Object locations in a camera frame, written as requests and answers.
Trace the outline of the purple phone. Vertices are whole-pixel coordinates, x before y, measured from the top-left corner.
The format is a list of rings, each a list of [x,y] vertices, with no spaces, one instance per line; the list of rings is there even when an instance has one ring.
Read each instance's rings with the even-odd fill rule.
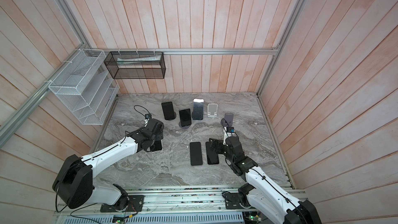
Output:
[[[202,146],[200,142],[190,143],[190,164],[191,166],[201,166],[203,164]]]

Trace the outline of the white phone stand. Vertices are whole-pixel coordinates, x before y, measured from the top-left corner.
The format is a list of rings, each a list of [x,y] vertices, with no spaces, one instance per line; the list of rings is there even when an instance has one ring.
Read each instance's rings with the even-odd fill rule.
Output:
[[[207,106],[207,117],[215,118],[217,117],[217,112],[218,112],[218,104],[209,103]]]

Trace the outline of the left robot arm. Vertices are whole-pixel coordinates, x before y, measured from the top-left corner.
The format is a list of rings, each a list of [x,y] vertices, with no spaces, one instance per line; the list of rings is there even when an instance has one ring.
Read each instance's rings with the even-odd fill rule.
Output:
[[[138,130],[126,133],[115,144],[83,157],[69,156],[52,186],[56,198],[61,198],[70,209],[85,204],[106,204],[117,212],[126,211],[130,200],[121,186],[96,186],[93,180],[106,168],[128,156],[140,151],[161,150],[163,129],[164,123],[152,118]]]

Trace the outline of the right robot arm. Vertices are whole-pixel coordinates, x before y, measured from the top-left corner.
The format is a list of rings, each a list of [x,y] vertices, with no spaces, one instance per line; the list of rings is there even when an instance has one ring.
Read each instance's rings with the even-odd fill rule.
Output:
[[[244,154],[239,137],[209,141],[210,149],[224,155],[232,171],[246,182],[238,189],[239,204],[243,208],[259,210],[274,224],[321,223],[316,207],[309,200],[301,201],[285,191]]]

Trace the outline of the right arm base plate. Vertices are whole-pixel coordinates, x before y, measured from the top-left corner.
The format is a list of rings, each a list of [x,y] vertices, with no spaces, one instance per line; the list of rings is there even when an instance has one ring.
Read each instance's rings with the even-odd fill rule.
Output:
[[[222,197],[225,200],[226,209],[248,209],[251,208],[247,197],[242,193],[231,193],[224,191]]]

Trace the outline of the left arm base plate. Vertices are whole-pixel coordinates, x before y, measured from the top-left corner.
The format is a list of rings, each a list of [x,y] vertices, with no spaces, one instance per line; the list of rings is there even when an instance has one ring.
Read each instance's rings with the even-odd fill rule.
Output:
[[[112,212],[141,212],[144,204],[144,195],[128,195],[125,203],[108,205],[102,204],[100,208],[101,213]]]

